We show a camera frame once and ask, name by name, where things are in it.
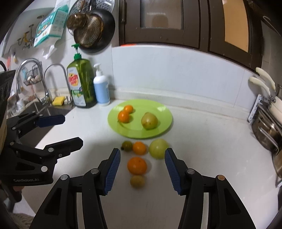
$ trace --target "small orange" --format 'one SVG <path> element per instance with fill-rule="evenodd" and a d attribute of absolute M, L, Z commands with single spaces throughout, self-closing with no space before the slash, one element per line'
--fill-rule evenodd
<path fill-rule="evenodd" d="M 127 168 L 134 175 L 143 175 L 147 170 L 147 164 L 142 158 L 133 157 L 127 162 Z"/>
<path fill-rule="evenodd" d="M 131 105 L 126 105 L 125 107 L 124 107 L 124 111 L 127 111 L 128 113 L 132 113 L 133 112 L 133 106 L 131 106 Z"/>
<path fill-rule="evenodd" d="M 144 155 L 147 152 L 147 147 L 142 142 L 135 142 L 133 144 L 132 149 L 133 152 L 136 153 L 137 155 Z"/>
<path fill-rule="evenodd" d="M 129 113 L 122 110 L 118 113 L 118 120 L 123 123 L 127 123 L 130 120 Z"/>

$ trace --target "green plate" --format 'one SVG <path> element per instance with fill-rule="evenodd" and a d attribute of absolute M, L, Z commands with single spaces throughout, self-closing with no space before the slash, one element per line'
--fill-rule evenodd
<path fill-rule="evenodd" d="M 124 106 L 132 105 L 134 112 L 130 114 L 129 123 L 118 121 L 118 113 Z M 141 124 L 141 119 L 146 112 L 154 114 L 158 118 L 158 126 L 151 130 L 146 130 Z M 145 99 L 134 99 L 123 102 L 114 107 L 108 115 L 110 127 L 117 133 L 128 138 L 151 138 L 165 132 L 172 123 L 172 115 L 163 104 Z"/>

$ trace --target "sink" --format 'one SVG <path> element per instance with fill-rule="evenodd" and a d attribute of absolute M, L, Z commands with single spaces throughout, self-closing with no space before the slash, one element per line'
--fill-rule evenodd
<path fill-rule="evenodd" d="M 26 108 L 21 112 L 32 113 L 35 111 L 36 114 L 43 114 L 43 116 L 52 116 L 52 115 L 66 115 L 69 113 L 74 106 L 72 105 L 63 105 L 63 106 L 43 106 L 39 102 L 32 102 L 26 106 Z M 36 147 L 41 139 L 53 128 L 53 126 L 48 127 L 36 127 L 26 135 L 20 138 L 20 142 L 26 146 Z"/>

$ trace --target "yellow sponge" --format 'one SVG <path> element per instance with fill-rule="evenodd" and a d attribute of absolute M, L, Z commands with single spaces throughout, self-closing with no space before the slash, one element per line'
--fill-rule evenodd
<path fill-rule="evenodd" d="M 54 101 L 52 102 L 52 104 L 53 104 L 53 106 L 62 106 L 65 99 L 66 99 L 66 97 L 64 97 L 64 96 L 56 97 L 54 99 Z"/>

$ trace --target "dish soap bottle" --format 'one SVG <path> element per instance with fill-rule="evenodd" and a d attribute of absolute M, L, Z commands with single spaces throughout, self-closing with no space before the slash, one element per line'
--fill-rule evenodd
<path fill-rule="evenodd" d="M 109 84 L 107 77 L 100 70 L 100 65 L 94 65 L 97 71 L 93 83 L 98 103 L 102 106 L 107 106 L 110 103 Z"/>
<path fill-rule="evenodd" d="M 90 61 L 82 59 L 81 54 L 78 53 L 79 44 L 72 47 L 75 47 L 76 54 L 74 61 L 67 67 L 67 73 L 74 104 L 81 108 L 93 107 L 97 103 L 93 85 L 93 68 Z"/>

